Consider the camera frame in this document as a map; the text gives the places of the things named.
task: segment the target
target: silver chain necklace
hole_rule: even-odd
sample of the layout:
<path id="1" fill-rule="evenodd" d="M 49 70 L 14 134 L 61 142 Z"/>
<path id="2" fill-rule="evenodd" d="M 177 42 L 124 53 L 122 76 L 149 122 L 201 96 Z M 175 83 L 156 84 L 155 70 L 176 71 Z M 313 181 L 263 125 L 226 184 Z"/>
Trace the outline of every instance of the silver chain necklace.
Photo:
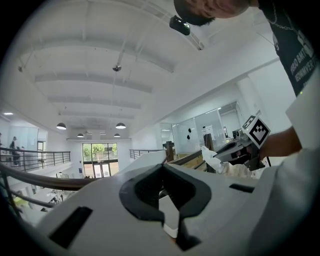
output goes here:
<path id="1" fill-rule="evenodd" d="M 267 18 L 267 21 L 272 24 L 272 25 L 275 25 L 277 26 L 278 28 L 280 29 L 283 29 L 283 30 L 291 30 L 291 31 L 294 31 L 297 33 L 297 31 L 294 29 L 292 23 L 291 23 L 291 20 L 290 18 L 286 15 L 287 19 L 289 20 L 289 23 L 290 23 L 290 26 L 291 27 L 288 27 L 288 26 L 282 26 L 282 25 L 279 25 L 277 24 L 277 21 L 278 21 L 278 17 L 277 17 L 277 11 L 276 11 L 276 6 L 275 6 L 275 3 L 272 1 L 272 5 L 273 5 L 273 14 L 274 14 L 274 21 L 271 21 Z"/>

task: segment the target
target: black t-shirt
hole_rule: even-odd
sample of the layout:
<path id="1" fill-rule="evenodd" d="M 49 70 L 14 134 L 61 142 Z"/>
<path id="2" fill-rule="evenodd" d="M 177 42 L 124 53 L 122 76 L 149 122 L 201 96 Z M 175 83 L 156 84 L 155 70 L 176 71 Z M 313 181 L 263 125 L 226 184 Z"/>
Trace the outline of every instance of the black t-shirt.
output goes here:
<path id="1" fill-rule="evenodd" d="M 295 21 L 288 15 L 286 7 L 279 1 L 259 0 L 259 8 L 269 21 L 275 51 L 297 96 L 318 64 L 316 53 Z"/>

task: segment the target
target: ceiling beam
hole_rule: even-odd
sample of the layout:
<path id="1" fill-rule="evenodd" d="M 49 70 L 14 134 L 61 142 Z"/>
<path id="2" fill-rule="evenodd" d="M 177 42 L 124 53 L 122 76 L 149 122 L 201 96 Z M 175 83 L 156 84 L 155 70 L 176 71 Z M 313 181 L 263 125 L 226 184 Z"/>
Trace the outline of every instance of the ceiling beam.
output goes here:
<path id="1" fill-rule="evenodd" d="M 112 100 L 108 98 L 95 98 L 90 96 L 49 96 L 51 103 L 79 103 L 79 104 L 98 104 L 104 106 L 115 106 L 120 108 L 129 108 L 140 110 L 141 105 L 126 100 Z"/>
<path id="2" fill-rule="evenodd" d="M 89 113 L 89 112 L 73 112 L 73 111 L 60 111 L 59 114 L 65 117 L 79 117 L 79 118 L 100 118 L 108 120 L 133 120 L 134 115 L 128 114 L 99 114 L 99 113 Z"/>
<path id="3" fill-rule="evenodd" d="M 41 82 L 56 82 L 56 81 L 81 81 L 81 82 L 94 82 L 94 83 L 102 83 L 102 84 L 108 84 L 112 85 L 114 82 L 113 77 L 109 76 L 102 76 L 97 74 L 85 74 L 85 73 L 47 73 L 47 74 L 41 74 L 36 75 L 34 78 L 34 81 L 36 83 Z M 124 82 L 122 79 L 118 79 L 115 81 L 115 86 L 119 87 L 125 87 L 133 90 L 137 90 L 140 92 L 152 93 L 152 87 L 133 82 L 130 80 L 129 82 Z"/>
<path id="4" fill-rule="evenodd" d="M 63 39 L 56 39 L 56 40 L 48 40 L 45 43 L 35 43 L 31 46 L 24 48 L 20 51 L 20 55 L 30 54 L 33 51 L 44 51 L 46 49 L 51 48 L 61 48 L 61 47 L 88 47 L 88 48 L 99 48 L 103 50 L 109 50 L 112 52 L 116 52 L 117 54 L 121 51 L 122 42 L 112 42 L 102 39 L 88 39 L 87 35 L 82 37 L 81 39 L 71 39 L 71 38 L 63 38 Z M 130 55 L 136 58 L 138 52 L 135 51 L 134 46 L 126 45 L 125 47 L 125 54 Z M 175 65 L 161 59 L 159 56 L 152 54 L 151 52 L 146 52 L 144 50 L 140 55 L 139 59 L 142 61 L 147 62 L 146 66 L 151 66 L 156 69 L 161 69 L 162 71 L 173 73 Z"/>

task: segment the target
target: wooden post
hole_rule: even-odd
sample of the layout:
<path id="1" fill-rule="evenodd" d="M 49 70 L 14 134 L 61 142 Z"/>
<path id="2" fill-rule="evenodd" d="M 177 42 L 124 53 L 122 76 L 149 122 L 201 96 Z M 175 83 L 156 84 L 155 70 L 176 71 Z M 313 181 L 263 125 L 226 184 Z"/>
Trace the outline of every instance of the wooden post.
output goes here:
<path id="1" fill-rule="evenodd" d="M 203 136 L 203 139 L 204 139 L 204 145 L 211 151 L 214 151 L 214 144 L 212 142 L 212 137 L 211 137 L 211 134 L 205 134 Z M 213 173 L 215 174 L 216 173 L 216 170 L 213 169 L 209 164 L 206 163 L 206 167 L 207 167 L 207 172 L 208 173 Z"/>
<path id="2" fill-rule="evenodd" d="M 167 161 L 171 162 L 174 160 L 174 150 L 172 148 L 172 141 L 167 141 L 166 142 L 166 154 L 167 154 Z"/>

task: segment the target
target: forearm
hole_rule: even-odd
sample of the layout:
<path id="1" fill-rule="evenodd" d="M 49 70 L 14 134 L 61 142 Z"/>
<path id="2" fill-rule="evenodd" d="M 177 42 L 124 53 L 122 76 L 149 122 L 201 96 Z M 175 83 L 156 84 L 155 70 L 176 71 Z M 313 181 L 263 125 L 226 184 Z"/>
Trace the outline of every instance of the forearm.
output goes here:
<path id="1" fill-rule="evenodd" d="M 301 150 L 301 144 L 293 127 L 270 135 L 260 150 L 260 158 L 286 157 Z"/>

